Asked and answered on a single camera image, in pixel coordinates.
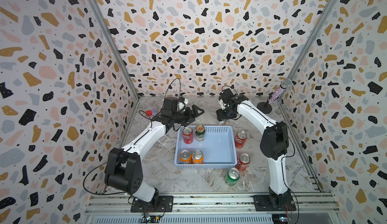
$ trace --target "metal rail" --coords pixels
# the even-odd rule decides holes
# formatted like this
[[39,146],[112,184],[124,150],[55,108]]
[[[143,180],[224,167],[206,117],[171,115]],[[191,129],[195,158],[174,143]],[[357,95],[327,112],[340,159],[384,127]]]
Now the metal rail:
[[297,148],[298,152],[300,153],[300,157],[305,164],[305,168],[307,169],[308,173],[311,175],[310,178],[315,181],[315,185],[313,185],[315,187],[315,190],[323,192],[321,185],[318,184],[319,180],[317,178],[317,175],[314,172],[313,167],[308,160],[307,154],[305,153],[305,151],[302,147],[302,143],[301,143],[301,139],[300,139],[299,135],[296,133],[296,131],[292,127],[292,123],[290,122],[290,120],[286,116],[286,112],[285,112],[281,102],[277,101],[277,104],[278,104],[279,109],[281,110],[281,114],[284,116],[284,121],[285,121],[286,125],[288,125],[288,132],[290,132],[290,135],[292,136],[292,139],[294,141],[294,145]]
[[319,17],[316,26],[312,29],[312,32],[310,33],[309,37],[307,38],[304,47],[302,48],[300,54],[298,55],[298,58],[296,59],[296,62],[294,63],[292,69],[290,70],[287,78],[293,80],[294,75],[296,74],[297,70],[301,66],[302,62],[304,61],[305,57],[307,56],[307,53],[309,52],[310,48],[312,47],[313,43],[315,42],[318,34],[322,30],[322,27],[324,26],[327,18],[331,14],[332,10],[334,9],[336,3],[339,0],[328,0],[328,2],[325,4],[325,8],[322,11],[321,16]]
[[[174,196],[173,210],[168,215],[187,215],[256,213],[253,201],[253,195],[256,194],[268,193],[163,193],[160,195]],[[331,193],[307,192],[295,194],[300,213],[339,212]],[[131,205],[128,204],[128,198],[129,195],[124,194],[106,197],[92,196],[85,215],[138,215],[138,213],[130,213]],[[286,212],[268,209],[264,213],[284,214]]]
[[134,87],[133,81],[131,80],[131,78],[129,76],[128,70],[126,69],[126,67],[123,63],[123,60],[122,60],[121,55],[119,53],[119,50],[117,49],[117,46],[113,41],[110,30],[107,27],[107,25],[105,24],[104,16],[103,16],[99,6],[97,5],[97,1],[96,0],[86,0],[86,1],[89,4],[90,11],[94,14],[95,19],[99,25],[99,28],[101,29],[101,32],[102,32],[103,36],[105,37],[105,40],[107,41],[108,46],[110,47],[111,52],[113,53],[113,56],[119,65],[119,68],[122,72],[123,78],[126,80],[128,86],[129,86],[130,93],[136,99],[136,101],[138,101],[139,97],[138,97],[136,88]]

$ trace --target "can lid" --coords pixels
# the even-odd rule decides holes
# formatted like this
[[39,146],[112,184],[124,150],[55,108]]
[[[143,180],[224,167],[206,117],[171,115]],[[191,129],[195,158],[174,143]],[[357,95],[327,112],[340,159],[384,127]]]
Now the can lid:
[[204,126],[203,125],[197,125],[196,126],[196,132],[199,132],[199,133],[201,133],[201,132],[204,132]]
[[183,151],[180,153],[180,157],[181,157],[181,159],[183,159],[183,160],[187,160],[187,159],[189,159],[189,158],[191,157],[191,153],[190,153],[190,151],[188,151],[188,150],[183,150]]
[[228,170],[228,175],[231,179],[239,179],[240,173],[236,168],[231,168]]
[[195,150],[192,153],[194,159],[201,159],[203,157],[203,153],[200,150]]
[[192,133],[192,129],[191,129],[190,127],[185,127],[185,128],[183,129],[183,133],[184,133],[185,135],[189,135],[189,134]]
[[240,139],[246,139],[247,134],[244,131],[240,131],[236,134]]
[[241,155],[239,155],[239,159],[244,164],[250,163],[250,156],[248,154],[241,154]]

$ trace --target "marble tabletop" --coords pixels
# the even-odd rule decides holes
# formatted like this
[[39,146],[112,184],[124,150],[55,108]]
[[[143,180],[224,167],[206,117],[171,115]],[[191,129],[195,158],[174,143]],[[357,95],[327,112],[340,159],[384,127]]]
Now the marble tabletop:
[[[188,96],[186,98],[187,106],[195,104],[205,111],[191,125],[217,125],[215,111],[220,108],[218,97]],[[141,97],[138,110],[159,110],[162,100],[162,96]],[[266,101],[267,98],[250,96],[249,100],[258,103]],[[277,121],[283,120],[277,103],[271,105],[273,111],[268,116]],[[149,120],[136,113],[126,144],[136,138],[148,123]],[[236,152],[237,156],[241,153],[249,154],[251,161],[248,168],[241,172],[238,184],[230,187],[225,183],[226,169],[178,168],[174,163],[177,132],[173,129],[160,138],[142,159],[144,181],[160,192],[268,192],[270,173],[267,159],[259,148],[261,133],[243,116],[236,121],[227,121],[226,125],[232,126],[234,134],[241,130],[247,133],[246,144]],[[294,192],[318,192],[309,178],[298,150],[295,150],[294,157],[285,158],[289,187]],[[288,155],[292,154],[293,146],[289,142]],[[108,187],[107,191],[116,190]]]

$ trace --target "red soda can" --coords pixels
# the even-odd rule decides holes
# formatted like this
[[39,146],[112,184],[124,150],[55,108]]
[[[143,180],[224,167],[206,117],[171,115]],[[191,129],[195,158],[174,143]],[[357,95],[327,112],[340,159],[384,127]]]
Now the red soda can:
[[238,157],[238,163],[235,168],[240,172],[245,171],[250,163],[250,156],[248,154],[240,154]]
[[244,131],[240,131],[235,136],[235,147],[242,148],[247,140],[247,134]]
[[185,127],[183,129],[183,139],[186,144],[191,144],[193,142],[193,131],[190,127]]

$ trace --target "black cable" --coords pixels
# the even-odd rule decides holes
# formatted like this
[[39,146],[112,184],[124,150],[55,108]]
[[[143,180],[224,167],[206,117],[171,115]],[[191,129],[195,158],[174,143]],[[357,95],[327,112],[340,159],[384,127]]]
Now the black cable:
[[233,89],[233,90],[236,92],[236,95],[238,95],[238,96],[239,96],[239,93],[238,93],[238,91],[236,91],[236,89],[235,89],[234,87],[231,87],[231,86],[227,86],[227,87],[230,87],[231,89]]
[[145,209],[144,209],[144,205],[143,203],[141,202],[141,206],[143,207],[143,212],[144,212],[144,219],[145,219],[145,223],[148,223],[148,220],[147,218],[145,217]]
[[[134,144],[136,144],[140,139],[142,139],[143,136],[145,136],[148,132],[149,132],[149,130],[148,130],[144,135],[142,135],[138,140],[136,140],[136,142],[135,142]],[[89,173],[87,173],[87,175],[86,175],[85,178],[83,179],[83,183],[82,183],[83,188],[84,188],[84,190],[85,190],[86,192],[88,192],[88,193],[90,193],[90,194],[93,194],[93,195],[115,195],[115,194],[126,193],[126,192],[116,192],[116,193],[109,193],[109,194],[93,193],[93,192],[89,191],[88,189],[86,189],[86,187],[85,187],[85,181],[86,181],[86,178],[89,176],[89,174],[90,174],[91,172],[93,172],[93,171],[96,170],[97,168],[99,168],[99,167],[101,167],[102,165],[107,164],[107,163],[109,163],[110,161],[113,161],[113,160],[115,160],[115,159],[110,159],[110,160],[108,160],[108,161],[106,161],[106,162],[104,162],[104,163],[98,165],[97,167],[95,167],[94,169],[92,169]]]
[[[145,113],[149,118],[147,118],[146,116],[144,116],[144,115],[142,115],[140,112],[143,112],[143,113]],[[151,118],[151,116],[148,114],[148,113],[146,113],[145,111],[143,111],[143,110],[140,110],[140,111],[138,111],[138,113],[141,115],[141,116],[143,116],[143,117],[145,117],[146,119],[149,119],[150,121],[151,121],[151,128],[152,128],[152,118]]]
[[254,111],[258,112],[259,115],[261,115],[266,121],[268,121],[269,123],[275,125],[274,123],[270,122],[264,115],[262,115],[259,111],[257,111],[256,109],[254,109],[252,106],[244,103],[244,102],[241,102],[241,104],[245,104],[246,106],[249,106],[251,109],[253,109]]
[[130,196],[129,196],[129,198],[128,198],[128,204],[133,205],[133,202],[132,202],[132,203],[129,202],[130,198],[132,198],[132,197],[133,197],[133,195],[130,195]]
[[180,129],[180,127],[181,127],[181,125],[179,126],[178,129],[175,130],[175,125],[173,125],[173,130],[174,130],[175,132],[177,132],[177,131]]
[[171,82],[171,84],[168,85],[167,91],[165,91],[164,100],[162,101],[162,108],[164,108],[165,97],[167,96],[167,92],[168,92],[168,90],[169,90],[169,87],[172,88],[172,83],[173,83],[175,80],[179,80],[179,82],[180,82],[180,87],[179,87],[179,100],[180,100],[181,81],[180,81],[179,78],[175,78],[175,79]]
[[297,200],[296,194],[294,194],[294,192],[288,187],[288,185],[287,185],[286,182],[285,182],[284,166],[282,165],[282,160],[283,160],[284,158],[290,158],[290,157],[293,157],[294,154],[296,154],[296,147],[295,147],[295,145],[293,144],[293,141],[289,138],[289,136],[288,136],[287,134],[285,134],[285,135],[288,137],[288,139],[290,140],[291,144],[293,145],[293,154],[292,154],[291,156],[284,156],[284,157],[281,158],[282,178],[283,178],[283,180],[284,180],[285,186],[290,190],[291,193],[293,193],[293,195],[294,195],[294,197],[296,198],[296,201],[297,201],[297,212],[298,212],[298,215],[297,215],[297,221],[294,223],[294,224],[297,224],[298,219],[300,218],[300,206],[298,205],[298,200]]
[[87,173],[87,175],[86,175],[85,178],[83,179],[83,188],[84,188],[84,190],[85,190],[86,192],[88,192],[88,193],[90,193],[90,194],[93,194],[93,195],[115,195],[115,194],[126,193],[126,192],[116,192],[116,193],[109,193],[109,194],[99,194],[99,193],[93,193],[93,192],[89,191],[88,189],[86,189],[86,187],[85,187],[85,181],[86,181],[87,176],[89,176],[89,174],[90,174],[91,172],[93,172],[94,170],[96,170],[97,168],[101,167],[101,166],[104,165],[104,164],[109,163],[109,162],[112,161],[112,160],[114,160],[114,159],[110,159],[109,161],[106,161],[106,162],[104,162],[104,163],[98,165],[97,167],[95,167],[94,169],[92,169],[89,173]]
[[231,118],[231,120],[236,121],[236,120],[238,120],[239,118],[241,118],[241,116],[242,116],[242,114],[239,114],[239,117],[238,117],[238,118],[236,118],[236,119]]
[[175,111],[175,113],[181,113],[182,111],[184,111],[184,109],[185,109],[185,107],[186,107],[186,104],[185,104],[185,102],[184,101],[178,101],[178,102],[181,102],[181,103],[183,103],[184,104],[184,106],[183,106],[183,108],[182,109],[180,109],[180,110],[178,110],[178,111]]

